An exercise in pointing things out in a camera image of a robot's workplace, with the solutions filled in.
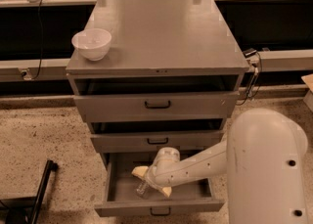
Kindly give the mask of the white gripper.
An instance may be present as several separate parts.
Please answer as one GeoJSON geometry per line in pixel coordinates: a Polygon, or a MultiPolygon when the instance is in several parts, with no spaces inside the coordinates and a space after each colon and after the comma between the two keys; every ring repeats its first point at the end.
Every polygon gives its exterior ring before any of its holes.
{"type": "Polygon", "coordinates": [[[149,184],[150,187],[160,191],[165,197],[169,198],[172,193],[171,187],[163,187],[162,181],[157,176],[157,168],[155,166],[136,166],[132,170],[132,175],[144,180],[149,184]]]}

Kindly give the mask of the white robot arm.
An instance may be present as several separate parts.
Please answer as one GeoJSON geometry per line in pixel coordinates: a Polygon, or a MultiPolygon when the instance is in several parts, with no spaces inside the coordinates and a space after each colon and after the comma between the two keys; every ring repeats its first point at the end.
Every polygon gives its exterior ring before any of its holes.
{"type": "Polygon", "coordinates": [[[309,224],[302,171],[307,148],[296,122],[252,109],[233,121],[224,141],[185,159],[162,148],[151,165],[132,174],[169,197],[175,186],[225,173],[229,224],[309,224]]]}

